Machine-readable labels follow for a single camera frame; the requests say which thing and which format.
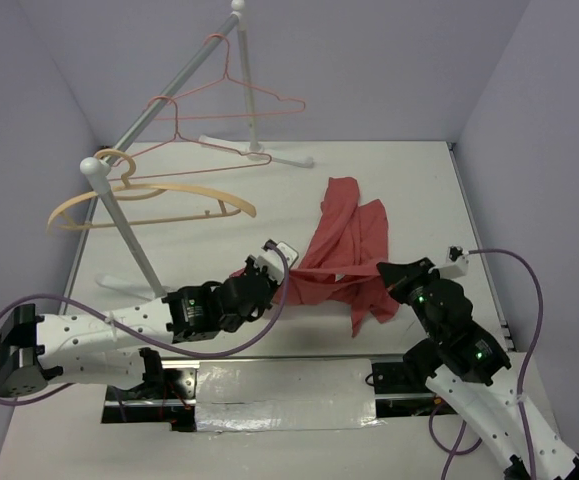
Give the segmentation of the red t shirt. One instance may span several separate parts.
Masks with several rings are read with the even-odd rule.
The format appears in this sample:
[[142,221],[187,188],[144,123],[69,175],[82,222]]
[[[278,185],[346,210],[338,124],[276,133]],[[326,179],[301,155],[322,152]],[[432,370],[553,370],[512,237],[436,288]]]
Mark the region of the red t shirt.
[[351,335],[367,316],[392,319],[399,303],[387,293],[377,264],[388,260],[389,222],[381,200],[360,203],[353,177],[328,180],[320,219],[305,254],[290,271],[285,303],[316,306],[335,301],[350,307]]

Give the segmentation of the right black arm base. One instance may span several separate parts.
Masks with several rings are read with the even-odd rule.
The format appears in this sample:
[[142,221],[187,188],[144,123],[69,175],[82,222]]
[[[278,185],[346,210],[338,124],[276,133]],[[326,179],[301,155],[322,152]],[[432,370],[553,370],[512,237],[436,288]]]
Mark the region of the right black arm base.
[[389,398],[432,394],[419,373],[401,360],[373,363],[366,383],[373,388],[375,394]]

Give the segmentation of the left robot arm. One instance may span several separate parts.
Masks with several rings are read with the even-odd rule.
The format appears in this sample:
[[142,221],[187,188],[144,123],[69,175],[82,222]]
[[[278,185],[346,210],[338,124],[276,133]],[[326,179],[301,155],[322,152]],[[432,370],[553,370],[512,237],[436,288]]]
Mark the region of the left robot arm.
[[15,306],[0,327],[0,398],[53,384],[106,384],[153,398],[165,385],[160,350],[234,333],[270,309],[286,269],[270,251],[249,257],[224,282],[182,287],[142,305],[101,315],[40,314]]

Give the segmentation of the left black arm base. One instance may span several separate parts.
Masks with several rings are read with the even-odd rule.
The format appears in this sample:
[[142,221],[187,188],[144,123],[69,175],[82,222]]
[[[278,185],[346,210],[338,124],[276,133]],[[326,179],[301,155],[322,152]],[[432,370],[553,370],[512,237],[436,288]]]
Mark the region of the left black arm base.
[[140,351],[139,359],[144,372],[139,374],[137,386],[107,388],[101,423],[166,423],[175,432],[195,432],[199,364],[162,359],[148,348]]

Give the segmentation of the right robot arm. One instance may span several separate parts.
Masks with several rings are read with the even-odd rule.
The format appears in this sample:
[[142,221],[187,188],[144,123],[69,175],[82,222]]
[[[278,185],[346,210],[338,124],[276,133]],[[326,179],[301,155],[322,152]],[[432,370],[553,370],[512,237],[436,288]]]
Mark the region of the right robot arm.
[[467,260],[436,267],[380,262],[377,270],[396,302],[412,308],[425,339],[404,356],[404,380],[429,389],[479,436],[506,479],[579,479],[579,453],[551,428],[521,386],[499,341],[473,318],[458,277]]

